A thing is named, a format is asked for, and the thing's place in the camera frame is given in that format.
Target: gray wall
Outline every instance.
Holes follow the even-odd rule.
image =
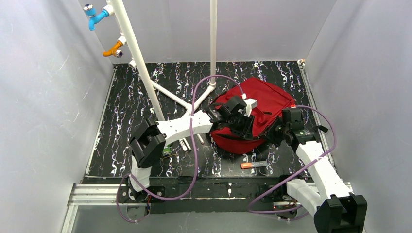
[[[338,173],[368,201],[366,231],[411,231],[412,1],[338,0],[307,58],[334,123]]]
[[[113,66],[78,26],[77,1],[1,7],[0,232],[55,233],[87,166]]]
[[[306,58],[336,0],[219,0],[218,61],[276,61]],[[98,11],[104,0],[92,3]],[[210,61],[210,1],[124,0],[145,62]],[[83,17],[82,29],[87,29]],[[120,31],[113,17],[96,26],[105,49]],[[125,55],[113,63],[128,63]]]

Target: patterned floor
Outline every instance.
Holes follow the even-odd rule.
[[[151,63],[147,69],[152,80],[174,92],[186,102],[191,101],[192,90],[197,82],[210,73],[209,63]],[[90,177],[119,177],[131,169],[131,152],[128,148],[130,136],[146,117],[153,117],[150,100],[137,71],[127,64],[116,65],[115,76],[109,94],[97,144],[89,167]],[[302,81],[297,62],[219,62],[217,74],[230,76],[239,82],[249,77],[258,77],[282,87],[291,94],[297,104],[309,105],[309,99]],[[215,93],[203,105],[207,105],[217,94],[230,89],[233,83],[217,79]],[[181,117],[185,109],[162,93],[157,92],[163,114],[167,119]],[[305,111],[307,126],[315,121],[312,113]],[[302,167],[302,162],[285,144],[275,148],[264,144],[253,152],[243,155],[231,154],[202,136],[205,145],[197,139],[199,155],[199,176],[201,177],[247,177],[273,176],[293,173]],[[184,152],[177,142],[173,143],[175,156],[159,161],[152,167],[152,176],[193,176],[193,152]],[[242,170],[240,164],[250,161],[268,162],[267,167]]]

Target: white pvc pipe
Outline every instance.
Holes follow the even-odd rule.
[[[210,75],[216,74],[216,37],[218,27],[218,0],[210,0]],[[210,79],[216,86],[216,77]]]
[[[110,2],[110,0],[106,0],[106,3],[107,3],[107,5],[112,6],[112,3]],[[124,34],[123,34],[123,29],[121,28],[121,26],[120,26],[120,24],[119,24],[119,21],[117,20],[116,14],[114,15],[114,17],[116,18],[117,26],[118,26],[119,29],[120,29],[120,35],[121,35],[121,36],[124,36]]]
[[[194,109],[196,110],[200,104],[208,97],[208,95],[210,93],[212,93],[212,91],[215,89],[214,86],[210,85],[207,87],[207,89],[205,90],[205,92],[195,101],[194,103]]]
[[[150,79],[146,64],[144,63],[143,56],[139,48],[139,44],[137,43],[136,36],[132,28],[132,24],[130,23],[129,16],[127,16],[126,8],[124,8],[123,1],[111,0],[110,4],[113,6],[113,10],[119,22],[120,29],[123,30],[124,37],[126,37],[126,42],[129,45],[132,57],[136,62],[137,69],[143,81],[144,87],[146,88],[150,102],[152,102],[153,109],[156,113],[157,119],[165,120],[165,117],[162,113],[162,109],[160,108],[159,100],[157,99],[155,89],[153,88],[151,82],[152,80]]]
[[[172,100],[176,101],[178,104],[182,105],[184,108],[186,109],[192,109],[192,105],[190,103],[186,103],[184,100],[182,100],[181,98],[177,97],[175,94],[173,94],[172,92],[168,91],[167,89],[165,89],[164,87],[160,86],[159,84],[157,84],[155,81],[152,80],[152,85],[154,88],[156,88],[157,90],[159,90],[161,93],[165,94],[166,96],[168,96],[169,98],[171,98]]]

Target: red fabric bag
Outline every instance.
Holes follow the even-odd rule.
[[[260,138],[264,130],[270,126],[278,116],[281,116],[283,108],[295,104],[292,96],[280,87],[258,78],[249,78],[242,82],[240,86],[244,93],[246,93],[247,98],[257,100],[257,107],[252,110],[252,115],[255,117],[252,128],[254,139],[241,139],[232,134],[228,127],[210,132],[211,137],[220,148],[234,154],[248,153],[253,150],[253,148],[265,142],[263,138]],[[233,96],[241,96],[238,86],[220,95],[214,102],[226,103]]]

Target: cable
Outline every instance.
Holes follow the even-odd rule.
[[[329,124],[330,129],[332,131],[333,134],[333,146],[328,149],[327,151],[325,151],[323,154],[321,154],[319,156],[319,158],[325,157],[327,154],[329,154],[331,151],[333,151],[336,147],[336,134],[334,131],[334,128],[332,126],[332,124],[330,123],[330,121],[322,114],[320,113],[318,110],[316,110],[315,108],[309,107],[309,106],[304,106],[304,105],[297,105],[296,107],[298,108],[308,108],[311,109],[312,111],[317,112],[319,115],[321,115],[326,122]],[[316,162],[318,162],[318,159],[313,160],[312,162],[308,163],[306,166],[304,166],[303,168],[299,169],[297,172],[295,172],[294,174],[292,174],[291,176],[289,176],[288,178],[286,178],[285,180],[283,180],[282,182],[278,183],[277,185],[275,185],[274,187],[270,188],[268,191],[262,193],[260,196],[258,196],[257,198],[255,198],[254,200],[252,200],[248,205],[247,205],[247,211],[250,213],[255,213],[255,214],[276,214],[276,213],[283,213],[283,212],[288,212],[292,209],[287,209],[287,210],[267,210],[267,211],[256,211],[256,210],[251,210],[252,206],[259,201],[260,199],[262,199],[264,196],[272,193],[274,190],[276,190],[277,188],[279,188],[280,186],[286,184],[286,182],[290,181],[291,179],[295,178],[297,175],[299,175],[300,173],[302,173],[303,171],[305,171],[306,169],[308,169],[308,167],[312,166],[313,164],[315,164]]]
[[[306,212],[306,213],[302,214],[302,215],[299,216],[299,217],[289,219],[289,221],[296,221],[296,220],[302,219],[302,218],[304,218],[304,217],[306,217],[306,216],[308,216],[308,215],[309,215],[309,212]]]
[[[236,85],[239,87],[240,92],[241,92],[242,94],[244,94],[243,89],[242,89],[242,87],[240,86],[240,84],[237,83],[236,80],[234,80],[233,78],[230,78],[230,77],[228,77],[228,76],[216,74],[216,75],[210,75],[210,76],[207,76],[207,77],[205,77],[205,78],[202,78],[202,79],[196,84],[196,87],[195,87],[194,90],[193,90],[192,110],[191,110],[191,114],[190,114],[191,116],[194,114],[194,110],[195,110],[195,109],[194,109],[194,103],[195,103],[195,100],[196,100],[197,88],[199,88],[199,86],[200,86],[200,84],[201,84],[202,82],[204,82],[205,80],[210,79],[210,78],[212,78],[212,77],[222,77],[222,78],[227,78],[227,79],[229,79],[229,80],[232,80],[232,81],[235,82]],[[121,182],[120,182],[120,185],[119,185],[117,194],[116,194],[116,206],[117,206],[117,210],[118,210],[119,214],[121,215],[121,217],[122,217],[124,220],[126,220],[126,221],[128,221],[128,222],[132,222],[132,223],[133,223],[133,222],[140,222],[140,221],[142,221],[145,217],[148,216],[148,215],[146,215],[145,217],[143,217],[143,218],[141,218],[141,219],[138,219],[138,220],[131,220],[131,219],[126,218],[126,217],[123,215],[123,213],[120,211],[120,207],[119,207],[119,192],[120,192],[121,185],[122,185],[123,182],[124,182],[124,179],[126,179],[126,177],[129,176],[129,175],[130,175],[130,177],[131,177],[144,191],[146,191],[146,193],[148,193],[148,194],[151,195],[152,197],[157,198],[157,199],[160,199],[160,200],[178,200],[178,199],[180,199],[180,198],[182,198],[182,197],[185,197],[185,196],[192,190],[192,188],[194,187],[194,183],[196,182],[197,173],[198,173],[197,150],[196,150],[196,143],[195,143],[195,140],[194,140],[193,119],[192,119],[192,118],[190,118],[190,127],[189,127],[189,130],[190,130],[190,138],[191,138],[192,145],[193,145],[193,148],[194,148],[193,151],[194,151],[194,168],[195,168],[194,175],[193,175],[193,180],[192,180],[192,182],[190,183],[189,188],[186,190],[186,192],[184,192],[183,194],[181,194],[181,195],[179,195],[179,196],[177,196],[177,197],[173,197],[173,198],[161,197],[161,196],[158,196],[158,195],[152,193],[152,192],[149,191],[146,187],[144,187],[144,186],[137,180],[137,178],[136,178],[133,174],[126,174],[125,176],[123,176],[123,178],[122,178],[122,180],[121,180]]]
[[[296,206],[297,200],[295,198],[291,198],[289,200],[289,204],[287,204],[285,207],[294,207]]]

